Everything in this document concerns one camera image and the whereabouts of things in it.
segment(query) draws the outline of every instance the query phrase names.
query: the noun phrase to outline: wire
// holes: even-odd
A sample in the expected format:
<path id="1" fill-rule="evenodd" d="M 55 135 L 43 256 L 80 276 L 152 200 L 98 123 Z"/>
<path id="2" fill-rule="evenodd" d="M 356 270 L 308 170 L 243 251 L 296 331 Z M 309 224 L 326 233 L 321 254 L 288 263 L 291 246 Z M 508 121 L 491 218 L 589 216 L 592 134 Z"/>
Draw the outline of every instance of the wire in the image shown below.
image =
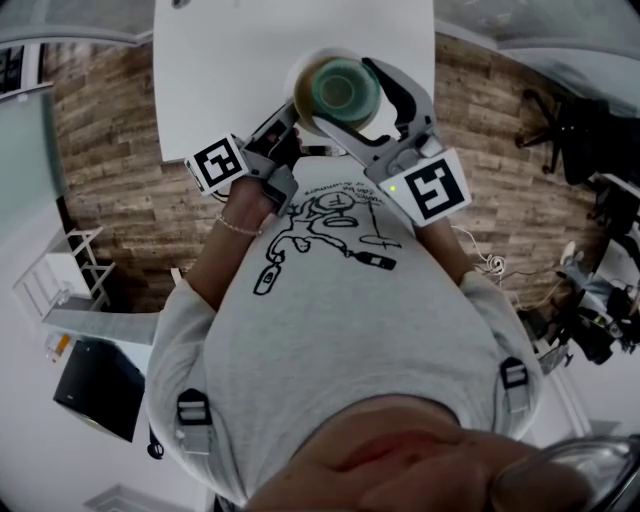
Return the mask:
<path id="1" fill-rule="evenodd" d="M 462 229 L 459 226 L 451 226 L 451 227 L 453 229 L 457 229 L 458 231 L 462 231 L 469 238 L 471 238 L 471 241 L 473 242 L 473 245 L 476 248 L 476 252 L 478 253 L 478 256 L 480 256 L 482 261 L 484 261 L 485 264 L 487 265 L 487 269 L 486 271 L 484 271 L 484 273 L 491 274 L 492 276 L 500 276 L 500 281 L 502 281 L 502 274 L 504 274 L 505 270 L 507 269 L 507 261 L 502 256 L 494 256 L 493 254 L 489 254 L 487 257 L 485 257 L 480 252 L 478 243 L 476 242 L 476 239 L 473 237 L 471 233 L 469 233 L 466 229 Z"/>
<path id="2" fill-rule="evenodd" d="M 514 270 L 513 272 L 511 272 L 511 273 L 507 274 L 506 276 L 504 276 L 502 278 L 502 280 L 506 281 L 507 279 L 509 279 L 514 274 L 519 274 L 521 276 L 535 276 L 535 275 L 538 275 L 538 274 L 547 274 L 549 272 L 556 272 L 556 267 L 545 268 L 545 269 L 542 269 L 542 270 L 536 270 L 535 272 L 520 272 L 519 270 Z"/>
<path id="3" fill-rule="evenodd" d="M 511 292 L 516 296 L 516 300 L 518 301 L 518 309 L 520 311 L 533 311 L 534 309 L 539 308 L 540 306 L 542 306 L 543 304 L 545 304 L 553 295 L 553 293 L 558 289 L 558 287 L 564 282 L 564 279 L 558 281 L 556 283 L 556 285 L 551 288 L 551 291 L 547 294 L 547 296 L 542 299 L 540 302 L 538 302 L 535 306 L 531 306 L 529 308 L 523 308 L 522 305 L 520 304 L 520 299 L 518 298 L 518 294 L 516 292 Z"/>
<path id="4" fill-rule="evenodd" d="M 221 194 L 220 192 L 212 192 L 211 195 L 223 204 L 227 204 L 229 194 Z"/>
<path id="5" fill-rule="evenodd" d="M 459 226 L 451 226 L 453 229 L 457 229 L 458 231 L 462 231 L 463 233 L 465 233 L 469 238 L 471 238 L 471 241 L 473 242 L 473 245 L 476 248 L 476 252 L 478 253 L 478 256 L 480 256 L 480 258 L 482 259 L 482 261 L 485 262 L 487 268 L 486 270 L 481 268 L 478 265 L 474 265 L 478 270 L 480 270 L 481 272 L 483 272 L 485 275 L 486 274 L 491 274 L 493 276 L 498 276 L 498 286 L 500 286 L 502 288 L 502 281 L 510 278 L 511 276 L 513 276 L 514 274 L 521 274 L 523 276 L 535 276 L 537 274 L 545 274 L 548 272 L 555 272 L 556 271 L 556 267 L 553 268 L 545 268 L 542 270 L 537 270 L 535 272 L 520 272 L 519 270 L 515 270 L 513 272 L 511 272 L 510 274 L 507 274 L 506 276 L 503 277 L 503 274 L 505 272 L 505 270 L 507 269 L 507 261 L 505 258 L 503 258 L 502 256 L 494 256 L 493 254 L 489 254 L 488 256 L 484 256 L 481 252 L 480 252 L 480 248 L 478 247 L 478 243 L 476 242 L 476 239 L 473 237 L 473 235 L 471 233 L 469 233 L 466 229 L 463 229 Z M 522 304 L 520 304 L 520 297 L 518 297 L 518 294 L 514 291 L 506 291 L 505 293 L 510 293 L 513 294 L 513 296 L 516 299 L 516 304 L 517 304 L 517 309 L 519 311 L 532 311 L 536 308 L 539 308 L 540 306 L 542 306 L 543 304 L 545 304 L 554 294 L 554 292 L 558 289 L 558 287 L 564 282 L 564 279 L 561 279 L 552 289 L 551 291 L 547 294 L 547 296 L 542 299 L 538 304 L 536 304 L 535 306 L 529 307 L 529 308 L 523 308 Z"/>

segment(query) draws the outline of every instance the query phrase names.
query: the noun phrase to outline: black strap clip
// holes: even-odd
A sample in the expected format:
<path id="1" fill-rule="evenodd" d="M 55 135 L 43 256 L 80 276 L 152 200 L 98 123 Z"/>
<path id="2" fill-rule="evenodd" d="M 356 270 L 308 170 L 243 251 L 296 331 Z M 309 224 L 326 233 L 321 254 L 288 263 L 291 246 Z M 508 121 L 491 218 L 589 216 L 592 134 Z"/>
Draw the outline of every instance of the black strap clip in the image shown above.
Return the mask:
<path id="1" fill-rule="evenodd" d="M 522 361 L 509 357 L 500 365 L 502 384 L 509 401 L 509 411 L 515 414 L 529 408 L 529 372 Z"/>
<path id="2" fill-rule="evenodd" d="M 212 425 L 209 399 L 197 389 L 187 389 L 178 396 L 178 419 L 184 426 Z"/>

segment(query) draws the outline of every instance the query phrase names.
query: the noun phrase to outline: glass panel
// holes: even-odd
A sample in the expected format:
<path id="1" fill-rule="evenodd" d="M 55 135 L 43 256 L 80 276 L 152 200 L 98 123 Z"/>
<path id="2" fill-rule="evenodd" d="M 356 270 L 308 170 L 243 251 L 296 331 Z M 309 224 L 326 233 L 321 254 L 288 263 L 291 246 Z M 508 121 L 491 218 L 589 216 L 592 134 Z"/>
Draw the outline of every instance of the glass panel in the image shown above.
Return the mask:
<path id="1" fill-rule="evenodd" d="M 0 0 L 0 42 L 110 34 L 127 42 L 153 29 L 154 7 L 154 0 Z"/>
<path id="2" fill-rule="evenodd" d="M 435 0 L 435 12 L 500 42 L 562 38 L 623 53 L 640 47 L 640 16 L 627 0 Z"/>
<path id="3" fill-rule="evenodd" d="M 64 189 L 51 90 L 0 102 L 0 240 Z"/>

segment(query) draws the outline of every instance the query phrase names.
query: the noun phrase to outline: white table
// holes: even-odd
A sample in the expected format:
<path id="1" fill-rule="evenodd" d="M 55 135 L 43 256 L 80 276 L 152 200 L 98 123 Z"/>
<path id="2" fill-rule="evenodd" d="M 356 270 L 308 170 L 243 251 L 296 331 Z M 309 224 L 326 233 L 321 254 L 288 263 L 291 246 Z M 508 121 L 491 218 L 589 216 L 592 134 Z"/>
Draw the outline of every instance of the white table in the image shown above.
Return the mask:
<path id="1" fill-rule="evenodd" d="M 285 103 L 296 62 L 323 48 L 393 64 L 433 97 L 432 0 L 156 0 L 153 40 L 165 161 L 249 136 Z"/>

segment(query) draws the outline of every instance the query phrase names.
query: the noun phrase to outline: wrist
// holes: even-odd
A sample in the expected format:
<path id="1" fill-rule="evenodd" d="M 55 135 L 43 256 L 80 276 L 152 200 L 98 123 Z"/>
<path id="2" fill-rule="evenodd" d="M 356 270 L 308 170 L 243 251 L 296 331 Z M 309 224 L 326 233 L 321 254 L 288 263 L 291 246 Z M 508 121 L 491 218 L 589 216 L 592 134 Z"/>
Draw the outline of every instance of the wrist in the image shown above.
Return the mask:
<path id="1" fill-rule="evenodd" d="M 221 215 L 229 224 L 246 231 L 259 231 L 265 220 L 263 214 L 251 208 L 237 208 L 230 204 L 222 209 Z"/>

